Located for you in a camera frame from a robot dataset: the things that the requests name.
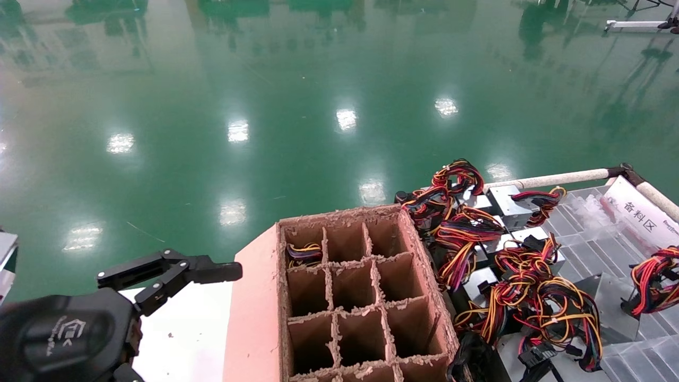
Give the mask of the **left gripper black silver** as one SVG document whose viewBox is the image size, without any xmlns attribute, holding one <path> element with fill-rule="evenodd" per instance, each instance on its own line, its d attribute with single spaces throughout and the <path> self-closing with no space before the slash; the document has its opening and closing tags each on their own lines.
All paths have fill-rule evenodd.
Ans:
<svg viewBox="0 0 679 382">
<path fill-rule="evenodd" d="M 141 381 L 138 307 L 121 290 L 144 280 L 144 259 L 97 276 L 97 290 L 8 303 L 19 238 L 2 232 L 2 381 Z"/>
</svg>

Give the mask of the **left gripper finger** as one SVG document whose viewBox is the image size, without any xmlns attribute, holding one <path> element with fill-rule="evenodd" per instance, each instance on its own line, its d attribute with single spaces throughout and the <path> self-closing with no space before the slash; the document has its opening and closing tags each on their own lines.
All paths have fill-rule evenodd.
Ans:
<svg viewBox="0 0 679 382">
<path fill-rule="evenodd" d="M 151 281 L 134 297 L 138 314 L 150 316 L 190 283 L 237 281 L 242 276 L 240 263 L 214 263 L 207 255 L 186 256 L 174 249 L 163 249 L 100 272 L 97 285 L 99 289 L 119 291 Z"/>
</svg>

